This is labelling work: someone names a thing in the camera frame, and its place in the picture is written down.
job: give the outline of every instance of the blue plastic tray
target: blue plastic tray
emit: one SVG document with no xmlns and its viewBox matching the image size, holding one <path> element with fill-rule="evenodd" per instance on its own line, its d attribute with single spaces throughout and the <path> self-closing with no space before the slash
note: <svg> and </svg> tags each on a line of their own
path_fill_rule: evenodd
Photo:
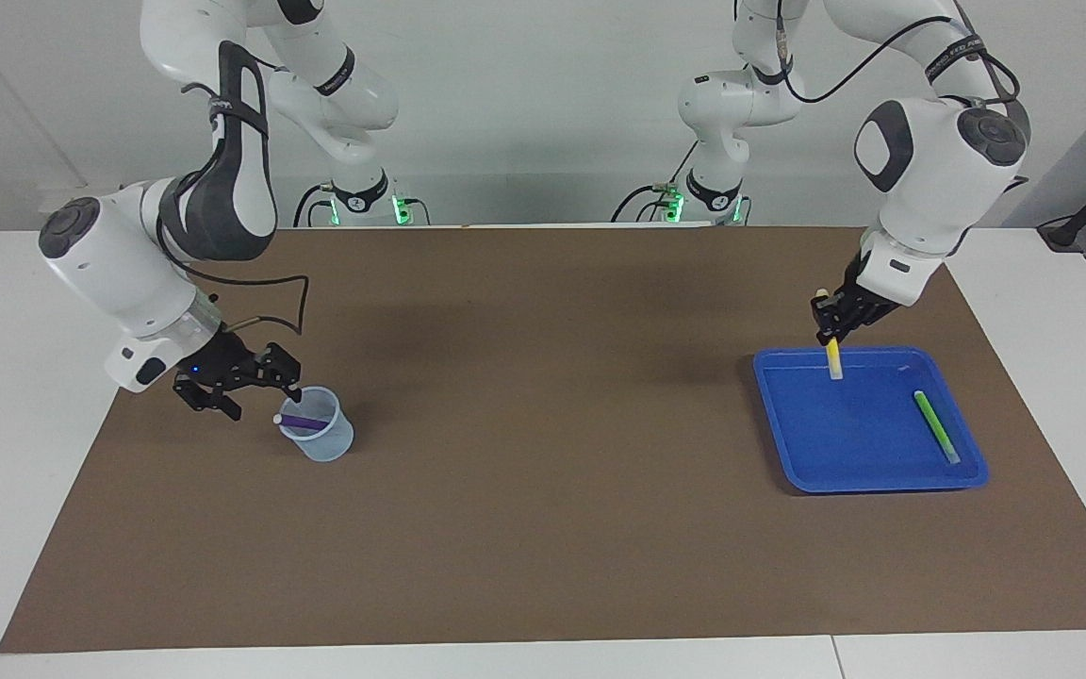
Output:
<svg viewBox="0 0 1086 679">
<path fill-rule="evenodd" d="M 973 489 L 987 463 L 926 353 L 845 348 L 845 379 L 828 377 L 823 349 L 769 349 L 754 369 L 790 482 L 807 493 Z M 913 392 L 924 391 L 954 442 L 949 464 Z"/>
</svg>

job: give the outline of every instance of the plastic cup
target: plastic cup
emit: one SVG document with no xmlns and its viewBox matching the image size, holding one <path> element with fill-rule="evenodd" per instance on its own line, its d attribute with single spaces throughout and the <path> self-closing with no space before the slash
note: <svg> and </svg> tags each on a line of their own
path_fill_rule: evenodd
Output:
<svg viewBox="0 0 1086 679">
<path fill-rule="evenodd" d="M 305 387 L 301 394 L 301 403 L 288 399 L 280 405 L 279 413 L 328 422 L 329 426 L 320 431 L 313 431 L 298 426 L 279 425 L 279 430 L 296 443 L 311 461 L 340 458 L 350 450 L 350 444 L 354 443 L 354 427 L 350 425 L 345 414 L 341 413 L 338 395 L 325 387 Z"/>
</svg>

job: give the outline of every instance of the brown surface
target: brown surface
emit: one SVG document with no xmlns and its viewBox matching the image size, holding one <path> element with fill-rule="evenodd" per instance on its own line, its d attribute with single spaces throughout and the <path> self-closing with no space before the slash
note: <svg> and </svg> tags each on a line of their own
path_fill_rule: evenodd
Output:
<svg viewBox="0 0 1086 679">
<path fill-rule="evenodd" d="M 752 354 L 811 340 L 841 229 L 281 232 L 280 340 L 358 438 L 306 461 L 168 381 L 121 394 L 0 652 L 1086 628 L 1086 511 L 961 293 L 856 336 L 939 363 L 957 493 L 798 495 Z M 293 289 L 222 289 L 230 318 Z"/>
</svg>

